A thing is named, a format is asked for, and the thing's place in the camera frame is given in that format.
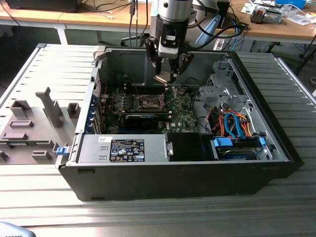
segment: computer case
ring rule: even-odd
[[[5,0],[12,9],[42,9],[76,12],[82,0]]]

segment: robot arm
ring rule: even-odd
[[[163,83],[173,83],[194,58],[192,53],[188,53],[189,45],[185,42],[189,19],[194,19],[196,14],[192,9],[192,2],[193,0],[158,0],[155,37],[147,39],[145,46],[148,59],[155,65],[156,79]],[[163,58],[169,59],[169,81],[159,76]]]

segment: motherboard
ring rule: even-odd
[[[102,114],[106,134],[196,132],[192,94],[185,87],[128,86],[105,94]]]

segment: white label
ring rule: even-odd
[[[175,36],[166,36],[166,40],[175,40],[176,37]]]
[[[99,137],[99,142],[111,142],[113,137]]]

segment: blue latch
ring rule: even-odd
[[[259,142],[261,143],[262,146],[266,144],[266,140],[263,137],[259,138]]]
[[[214,140],[214,146],[215,147],[232,147],[233,142],[228,137],[217,137]]]
[[[60,155],[62,155],[62,156],[69,155],[68,150],[69,150],[69,147],[59,147],[56,150],[56,155],[58,155],[58,156],[60,156]]]

